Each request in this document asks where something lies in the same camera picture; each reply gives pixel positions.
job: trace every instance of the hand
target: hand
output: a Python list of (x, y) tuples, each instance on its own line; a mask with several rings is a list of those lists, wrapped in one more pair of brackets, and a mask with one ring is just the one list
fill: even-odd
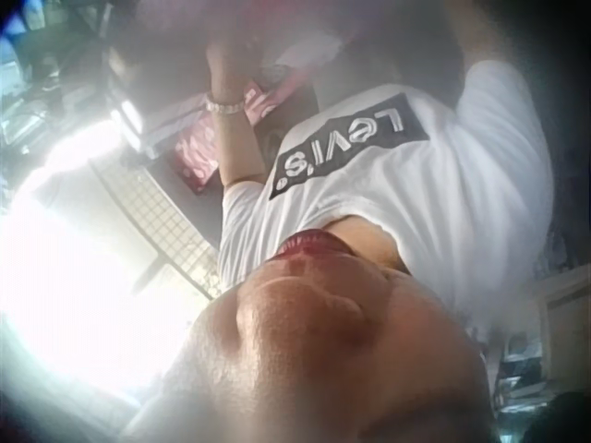
[(240, 102), (244, 89), (259, 67), (258, 45), (237, 26), (216, 26), (207, 48), (211, 71), (211, 94), (222, 104)]

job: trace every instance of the sleeve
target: sleeve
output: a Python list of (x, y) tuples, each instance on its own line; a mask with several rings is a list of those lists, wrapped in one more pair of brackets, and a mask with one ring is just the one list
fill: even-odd
[(241, 182), (223, 193), (222, 242), (218, 268), (223, 289), (229, 289), (241, 275), (241, 249), (248, 235), (248, 224), (253, 216), (264, 185), (256, 182)]
[(223, 192), (222, 243), (250, 219), (263, 187), (256, 182), (241, 182)]
[(548, 234), (554, 183), (548, 146), (525, 79), (479, 62), (466, 76), (452, 134), (474, 224), (464, 270), (472, 289), (506, 292), (532, 278)]
[(548, 174), (546, 139), (525, 79), (505, 62), (473, 65), (456, 113), (460, 125), (485, 146), (512, 177)]

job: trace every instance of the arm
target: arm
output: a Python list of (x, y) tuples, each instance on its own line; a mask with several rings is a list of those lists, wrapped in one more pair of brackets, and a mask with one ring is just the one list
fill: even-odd
[[(243, 66), (236, 51), (229, 41), (217, 41), (208, 48), (211, 97), (220, 104), (244, 100), (247, 76), (242, 74)], [(247, 181), (264, 184), (267, 179), (265, 163), (246, 113), (213, 114), (212, 118), (223, 186), (227, 189)]]
[(464, 53), (464, 69), (485, 60), (505, 61), (504, 38), (476, 0), (443, 0), (455, 37)]

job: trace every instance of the neck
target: neck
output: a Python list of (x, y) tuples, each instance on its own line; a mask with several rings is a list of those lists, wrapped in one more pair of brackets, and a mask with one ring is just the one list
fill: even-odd
[(324, 227), (347, 243), (360, 257), (390, 269), (409, 273), (398, 254), (395, 240), (378, 225), (361, 217), (349, 216)]

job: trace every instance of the t-shirt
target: t-shirt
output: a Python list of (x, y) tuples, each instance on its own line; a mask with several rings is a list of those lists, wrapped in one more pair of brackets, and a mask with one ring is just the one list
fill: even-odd
[(380, 86), (294, 127), (266, 185), (225, 192), (223, 288), (290, 235), (359, 216), (392, 236), (410, 273), (448, 308), (486, 315), (530, 277), (552, 200), (546, 140), (512, 66), (474, 65), (455, 110)]

